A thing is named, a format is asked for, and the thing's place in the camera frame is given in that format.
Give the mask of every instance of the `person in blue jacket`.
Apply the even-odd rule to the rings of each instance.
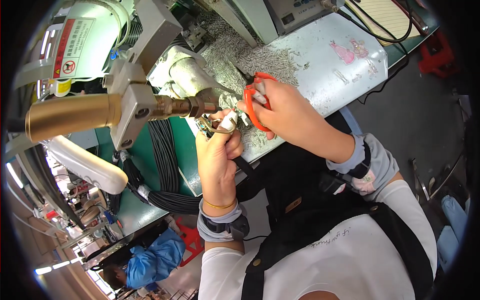
[[[134,257],[128,261],[125,270],[114,264],[103,270],[104,280],[114,290],[125,286],[139,289],[167,278],[182,261],[185,243],[168,228],[147,249],[135,246],[130,252]]]

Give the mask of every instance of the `fluorescent light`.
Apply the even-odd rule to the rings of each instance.
[[[97,275],[97,273],[95,273],[92,270],[88,270],[87,273],[90,275],[90,277],[93,279],[93,281],[97,281],[97,280],[100,279],[100,277]]]
[[[72,259],[72,260],[70,261],[70,263],[71,263],[71,264],[74,264],[74,263],[76,263],[76,262],[81,261],[81,259],[82,259],[81,257],[74,258],[74,259]]]
[[[52,43],[48,43],[48,47],[47,47],[47,53],[45,54],[45,58],[47,59],[48,58],[48,55],[50,54],[50,47],[52,46]]]
[[[42,274],[45,274],[45,273],[50,272],[51,270],[52,270],[51,267],[45,267],[45,268],[36,269],[36,270],[35,270],[35,273],[36,273],[37,275],[42,275]]]
[[[49,33],[50,33],[50,31],[48,31],[48,30],[47,30],[47,32],[45,32],[45,37],[43,38],[43,44],[42,44],[42,51],[40,51],[40,54],[45,53],[45,46],[47,45],[47,38],[48,38]]]
[[[66,262],[63,262],[63,263],[54,264],[52,267],[53,267],[54,270],[56,270],[56,269],[58,269],[58,268],[60,268],[60,267],[63,267],[64,265],[68,265],[68,264],[70,264],[70,262],[69,262],[69,261],[66,261]]]
[[[13,167],[10,163],[7,163],[7,169],[10,172],[10,174],[12,175],[13,179],[15,179],[15,182],[18,184],[18,187],[23,189],[24,185],[20,181],[20,178],[18,178],[17,173],[15,173],[15,171],[13,170]]]

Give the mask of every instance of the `gold bracelet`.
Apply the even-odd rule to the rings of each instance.
[[[225,206],[218,206],[218,205],[213,205],[211,203],[209,203],[207,200],[204,199],[204,203],[207,203],[209,206],[213,207],[213,208],[229,208],[230,206],[232,206],[233,204],[235,204],[235,202],[237,201],[237,199],[233,199],[233,202],[230,203],[229,205],[225,205]]]

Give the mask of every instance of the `red warning label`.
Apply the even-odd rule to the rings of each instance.
[[[55,57],[55,67],[53,68],[53,78],[60,78],[60,67],[62,66],[63,55],[67,47],[68,37],[73,28],[75,19],[68,19],[61,33],[59,47],[57,48],[57,56]]]
[[[88,18],[68,19],[65,22],[55,54],[55,64],[51,78],[75,77],[82,50],[94,22],[95,19]]]

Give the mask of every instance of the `green workbench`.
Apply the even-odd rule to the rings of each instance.
[[[433,33],[438,28],[437,21],[425,9],[420,8],[414,1],[410,1],[410,4],[429,26],[429,34]],[[418,36],[410,38],[402,42],[402,44],[410,53],[424,39],[426,39],[426,37]],[[404,57],[404,53],[401,52],[401,49],[396,45],[389,45],[384,49],[388,55],[389,68]],[[170,118],[170,122],[175,139],[175,151],[177,153],[179,168],[188,182],[198,182],[199,177],[197,153],[195,149],[195,137],[184,119],[180,119],[178,117]],[[110,129],[96,129],[96,134],[100,144],[98,155],[102,159],[110,161],[114,150],[113,143],[110,138]],[[147,125],[145,125],[141,130],[137,140],[133,144],[133,147],[129,149],[129,152],[133,155],[132,159],[135,165],[145,178],[145,183],[153,190],[159,190],[160,184],[158,171],[156,169],[152,142]],[[188,183],[183,179],[180,179],[180,182],[180,193],[185,195],[193,195]],[[141,202],[128,189],[125,189],[122,194],[120,211],[117,214],[117,218],[123,225],[124,234],[128,235],[159,219],[167,213],[167,211]]]

